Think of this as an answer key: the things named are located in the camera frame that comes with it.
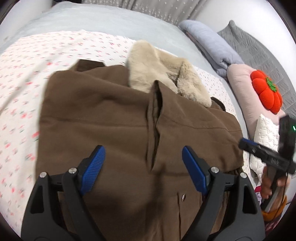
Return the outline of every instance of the green stem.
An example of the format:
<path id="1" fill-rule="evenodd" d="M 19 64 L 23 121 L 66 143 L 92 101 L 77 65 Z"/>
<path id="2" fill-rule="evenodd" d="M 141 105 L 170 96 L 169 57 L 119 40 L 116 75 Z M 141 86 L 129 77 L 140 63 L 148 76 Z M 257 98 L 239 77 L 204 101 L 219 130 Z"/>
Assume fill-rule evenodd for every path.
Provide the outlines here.
<path id="1" fill-rule="evenodd" d="M 266 77 L 266 83 L 268 84 L 269 88 L 273 91 L 276 92 L 276 86 L 274 83 L 270 80 L 270 78 Z"/>

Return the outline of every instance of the red pumpkin plush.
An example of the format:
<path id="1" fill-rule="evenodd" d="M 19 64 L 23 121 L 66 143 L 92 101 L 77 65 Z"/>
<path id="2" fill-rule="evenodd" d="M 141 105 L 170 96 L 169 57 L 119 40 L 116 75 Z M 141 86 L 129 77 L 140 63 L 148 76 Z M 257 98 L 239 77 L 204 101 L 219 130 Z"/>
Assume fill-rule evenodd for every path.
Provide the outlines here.
<path id="1" fill-rule="evenodd" d="M 261 70 L 253 71 L 251 73 L 251 80 L 263 106 L 276 115 L 283 104 L 283 99 L 277 86 Z"/>

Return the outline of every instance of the black handle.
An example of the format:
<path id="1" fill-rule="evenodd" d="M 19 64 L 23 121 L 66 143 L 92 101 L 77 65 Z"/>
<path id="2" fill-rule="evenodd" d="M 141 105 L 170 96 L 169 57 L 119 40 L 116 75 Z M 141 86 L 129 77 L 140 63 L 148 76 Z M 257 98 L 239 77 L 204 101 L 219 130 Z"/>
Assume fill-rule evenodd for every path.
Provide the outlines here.
<path id="1" fill-rule="evenodd" d="M 265 212 L 269 212 L 272 204 L 274 203 L 276 197 L 278 196 L 278 193 L 280 191 L 280 187 L 277 185 L 277 180 L 283 176 L 286 176 L 286 173 L 280 170 L 275 169 L 272 166 L 268 166 L 268 177 L 271 179 L 271 196 L 268 197 L 268 199 L 264 199 L 261 203 L 261 210 Z"/>

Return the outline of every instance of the beige faux fur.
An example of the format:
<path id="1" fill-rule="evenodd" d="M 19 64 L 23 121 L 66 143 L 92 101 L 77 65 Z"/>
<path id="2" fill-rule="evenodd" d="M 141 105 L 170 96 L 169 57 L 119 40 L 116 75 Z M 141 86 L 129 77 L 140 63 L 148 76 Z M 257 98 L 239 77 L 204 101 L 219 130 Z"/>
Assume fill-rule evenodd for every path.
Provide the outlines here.
<path id="1" fill-rule="evenodd" d="M 147 41 L 134 43 L 127 61 L 130 86 L 148 93 L 155 80 L 159 80 L 175 93 L 211 106 L 211 98 L 193 66 L 184 58 L 161 51 Z"/>

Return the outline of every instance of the orange fabric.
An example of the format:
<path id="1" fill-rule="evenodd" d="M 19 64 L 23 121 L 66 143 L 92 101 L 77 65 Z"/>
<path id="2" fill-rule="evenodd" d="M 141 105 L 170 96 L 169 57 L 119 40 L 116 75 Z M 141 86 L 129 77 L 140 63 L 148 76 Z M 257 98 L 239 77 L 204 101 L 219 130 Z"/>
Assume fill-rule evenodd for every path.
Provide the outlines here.
<path id="1" fill-rule="evenodd" d="M 283 212 L 283 210 L 284 210 L 284 207 L 285 207 L 286 203 L 287 203 L 287 196 L 285 196 L 285 199 L 282 202 L 282 204 L 279 207 L 279 209 L 276 209 L 276 210 L 274 210 L 272 212 L 269 212 L 269 213 L 262 211 L 262 215 L 263 215 L 264 221 L 265 222 L 270 222 L 273 219 L 275 219 L 277 216 L 281 215 L 282 212 Z"/>
<path id="2" fill-rule="evenodd" d="M 253 71 L 250 76 L 252 85 L 259 95 L 262 105 L 276 115 L 283 104 L 278 87 L 261 70 Z"/>

